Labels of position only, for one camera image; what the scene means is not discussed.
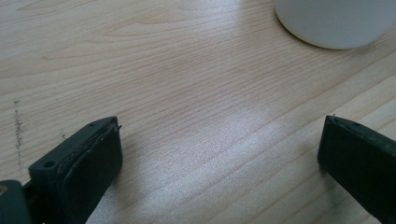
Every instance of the table surface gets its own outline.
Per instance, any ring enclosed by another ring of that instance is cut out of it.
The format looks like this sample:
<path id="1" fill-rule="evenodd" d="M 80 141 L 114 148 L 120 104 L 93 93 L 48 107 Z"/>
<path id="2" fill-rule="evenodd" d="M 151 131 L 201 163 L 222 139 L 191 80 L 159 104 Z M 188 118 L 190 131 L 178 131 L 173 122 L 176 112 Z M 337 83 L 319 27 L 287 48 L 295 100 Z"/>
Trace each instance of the table surface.
<path id="1" fill-rule="evenodd" d="M 396 139 L 396 29 L 329 50 L 270 0 L 0 2 L 0 177 L 117 116 L 89 223 L 377 223 L 316 155 L 324 118 Z"/>

